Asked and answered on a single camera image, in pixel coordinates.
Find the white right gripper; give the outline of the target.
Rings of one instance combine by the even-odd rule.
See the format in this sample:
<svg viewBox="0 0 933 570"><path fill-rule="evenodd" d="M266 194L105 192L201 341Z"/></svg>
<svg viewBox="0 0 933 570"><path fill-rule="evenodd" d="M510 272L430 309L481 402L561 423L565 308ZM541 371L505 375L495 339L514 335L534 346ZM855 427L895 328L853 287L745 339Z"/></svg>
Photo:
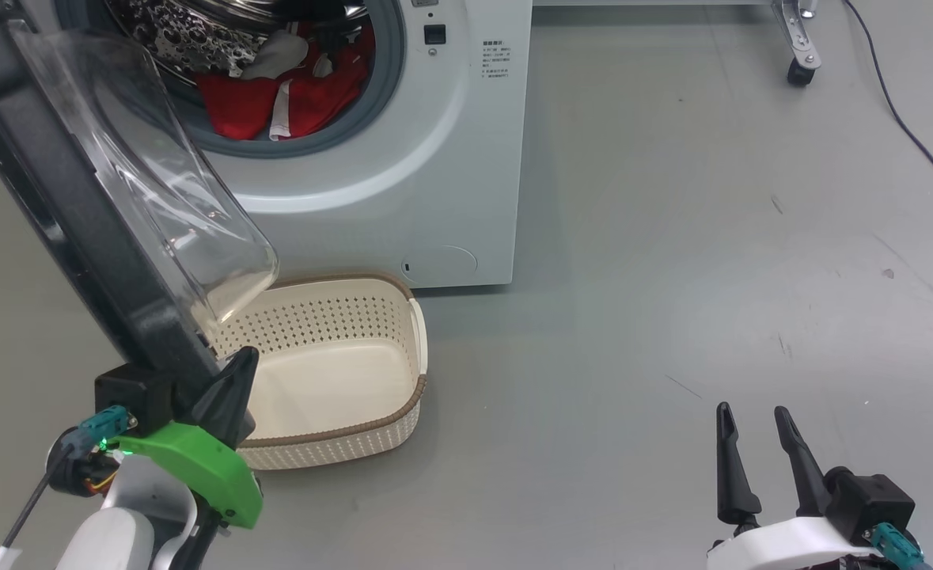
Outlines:
<svg viewBox="0 0 933 570"><path fill-rule="evenodd" d="M798 495L796 515L824 515L831 501L824 475L784 405L775 408L775 425L782 450L791 461ZM807 569L843 558L882 561L870 545L854 545L824 517L793 517L760 526L759 498L749 487L738 451L737 425L729 403L716 409L717 519L735 526L729 540L707 552L709 569Z"/></svg>

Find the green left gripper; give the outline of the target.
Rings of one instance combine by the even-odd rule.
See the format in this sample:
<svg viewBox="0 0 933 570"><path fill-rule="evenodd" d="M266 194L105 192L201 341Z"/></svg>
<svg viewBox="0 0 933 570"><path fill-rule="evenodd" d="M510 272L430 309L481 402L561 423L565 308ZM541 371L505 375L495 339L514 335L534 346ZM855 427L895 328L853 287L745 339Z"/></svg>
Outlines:
<svg viewBox="0 0 933 570"><path fill-rule="evenodd" d="M118 505L155 525L147 569L199 569L218 534L256 528L264 494L232 448L256 426L248 403L259 360L254 347L227 358L190 404L190 425L119 437Z"/></svg>

